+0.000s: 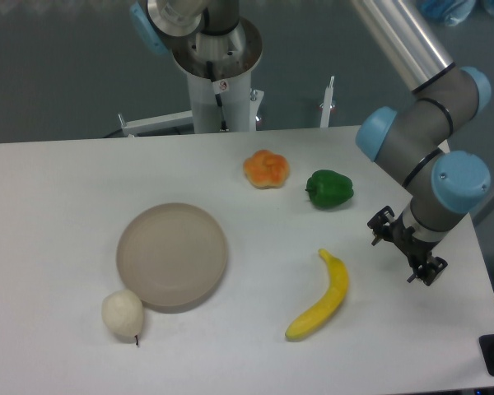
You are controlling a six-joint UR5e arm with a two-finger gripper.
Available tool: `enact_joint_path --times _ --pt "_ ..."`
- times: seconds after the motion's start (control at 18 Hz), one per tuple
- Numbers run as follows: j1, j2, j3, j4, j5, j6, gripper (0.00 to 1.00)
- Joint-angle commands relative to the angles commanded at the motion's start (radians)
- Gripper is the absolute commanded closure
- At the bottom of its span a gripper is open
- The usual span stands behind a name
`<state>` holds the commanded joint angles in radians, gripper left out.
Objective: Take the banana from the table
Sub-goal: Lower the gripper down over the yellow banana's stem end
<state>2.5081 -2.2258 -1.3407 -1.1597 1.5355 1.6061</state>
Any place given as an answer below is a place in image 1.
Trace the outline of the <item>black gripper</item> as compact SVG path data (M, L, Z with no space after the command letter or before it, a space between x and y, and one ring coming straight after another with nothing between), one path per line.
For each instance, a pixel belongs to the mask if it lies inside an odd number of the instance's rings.
M430 254L436 242L426 242L415 238L413 236L415 230L411 226L405 226L401 216L395 220L390 206L385 206L378 211L367 222L367 226L374 236L371 241L372 246L382 240L394 243L407 257L412 269L412 275L407 279L408 283L419 280L425 286L430 286L448 267L448 263L443 258Z

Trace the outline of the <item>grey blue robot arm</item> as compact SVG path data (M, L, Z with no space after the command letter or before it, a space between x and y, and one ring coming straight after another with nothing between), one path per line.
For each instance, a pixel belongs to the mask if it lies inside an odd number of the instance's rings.
M491 99L487 77L456 67L412 1L353 4L415 103L403 112L383 107L357 132L356 144L411 194L403 212L383 208L369 221L376 241L406 256L415 279L430 285L446 268L432 251L486 196L486 164L440 145ZM193 129L199 133L256 128L250 74L262 54L256 27L236 1L136 1L129 11L142 41L172 53L189 84Z

